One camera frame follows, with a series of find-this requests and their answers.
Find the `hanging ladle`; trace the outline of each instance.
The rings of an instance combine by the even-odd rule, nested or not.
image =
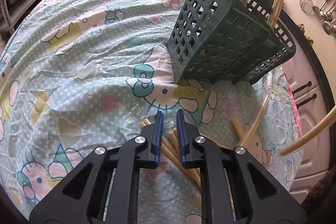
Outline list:
[[[322,23],[323,30],[325,31],[326,34],[328,34],[328,35],[331,34],[331,32],[333,30],[333,27],[335,26],[335,25],[333,25],[335,20],[336,20],[336,18],[332,22],[325,21],[325,22]]]
[[[336,1],[334,2],[334,4],[332,5],[332,7],[328,10],[328,12],[323,13],[323,19],[325,21],[329,21],[331,22],[334,19],[334,12],[336,11]]]
[[[322,12],[321,10],[322,10],[322,8],[327,4],[328,1],[329,1],[329,0],[325,0],[325,1],[322,3],[322,5],[321,5],[320,8],[317,7],[317,6],[314,6],[314,7],[313,7],[313,11],[314,11],[314,13],[315,13],[316,15],[318,15],[318,16],[323,16],[323,12]]]
[[[312,0],[300,0],[300,7],[305,13],[311,13],[313,11],[313,6],[314,4]]]

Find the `kitchen cabinet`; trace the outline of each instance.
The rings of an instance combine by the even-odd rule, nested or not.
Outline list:
[[[300,115],[302,133],[305,135],[327,114],[320,87],[315,87],[295,100]],[[329,128],[304,145],[301,166],[296,178],[317,174],[329,168]]]
[[[292,187],[289,193],[296,199],[297,202],[300,204],[305,200],[306,196],[308,195],[310,189],[321,179],[325,176],[326,171],[303,177],[298,178],[293,181]]]
[[[297,99],[319,83],[303,49],[295,39],[294,43],[296,53],[293,58],[282,64],[282,68],[286,73],[291,91],[294,92],[294,98]]]

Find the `kitchen wall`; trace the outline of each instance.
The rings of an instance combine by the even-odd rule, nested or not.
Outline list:
[[[314,13],[303,12],[299,4],[300,0],[285,0],[283,9],[295,23],[303,23],[305,34],[314,40],[313,49],[318,56],[325,74],[327,75],[334,100],[336,100],[336,39],[333,35],[327,35],[321,26],[323,19]],[[313,0],[314,5],[321,6],[324,0]],[[335,0],[330,0],[324,11],[327,11]]]

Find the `white cabinet door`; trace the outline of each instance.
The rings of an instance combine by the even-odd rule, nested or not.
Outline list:
[[[302,48],[296,41],[295,45],[296,53],[294,57],[283,63],[282,68],[292,92],[301,88],[300,91],[294,93],[294,98],[296,99],[316,87],[319,83]]]
[[[301,204],[305,200],[310,189],[323,178],[325,174],[326,171],[312,176],[295,179],[289,193]]]
[[[319,86],[296,99],[295,102],[296,105],[299,106],[298,111],[303,134],[306,134],[327,114]],[[329,160],[330,135],[329,128],[326,128],[304,145],[302,164],[296,173],[296,178],[317,174],[327,170],[329,168]]]

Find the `brown furry object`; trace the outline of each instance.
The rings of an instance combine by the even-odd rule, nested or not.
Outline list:
[[[336,165],[334,165],[334,167],[312,187],[305,200],[302,202],[301,205],[306,211],[308,217],[311,216],[322,205],[335,181]]]

